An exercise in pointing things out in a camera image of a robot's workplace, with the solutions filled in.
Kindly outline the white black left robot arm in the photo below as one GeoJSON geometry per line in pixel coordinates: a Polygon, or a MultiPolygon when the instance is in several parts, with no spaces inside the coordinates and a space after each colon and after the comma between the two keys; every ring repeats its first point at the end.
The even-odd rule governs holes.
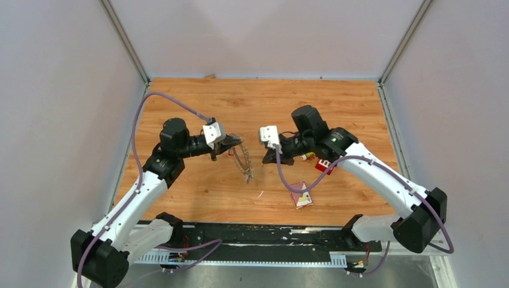
{"type": "Polygon", "coordinates": [[[130,190],[90,231],[77,230],[71,237],[73,270],[77,285],[85,277],[101,287],[117,287],[129,267],[161,244],[179,247],[184,240],[182,221],[161,213],[146,227],[133,231],[148,208],[177,180],[185,168],[184,160],[209,154],[217,156],[242,143],[226,134],[216,121],[190,135],[181,118],[168,119],[160,132],[160,141],[142,166],[130,190]]]}

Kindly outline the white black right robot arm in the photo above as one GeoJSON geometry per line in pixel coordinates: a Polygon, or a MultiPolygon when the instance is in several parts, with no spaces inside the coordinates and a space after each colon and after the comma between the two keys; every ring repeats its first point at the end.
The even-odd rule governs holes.
{"type": "Polygon", "coordinates": [[[369,151],[351,132],[330,128],[317,108],[295,109],[291,117],[297,131],[291,137],[279,133],[277,126],[259,129],[259,140],[267,149],[263,164],[276,164],[283,185],[297,195],[315,188],[335,168],[343,169],[378,193],[395,211],[393,215],[370,217],[358,214],[344,226],[343,242],[359,250],[366,242],[397,241],[413,253],[426,247],[454,253],[445,228],[448,197],[440,188],[427,189],[405,178],[369,151]],[[328,163],[312,184],[295,188],[285,179],[282,167],[293,165],[295,157],[312,152],[328,163]]]}

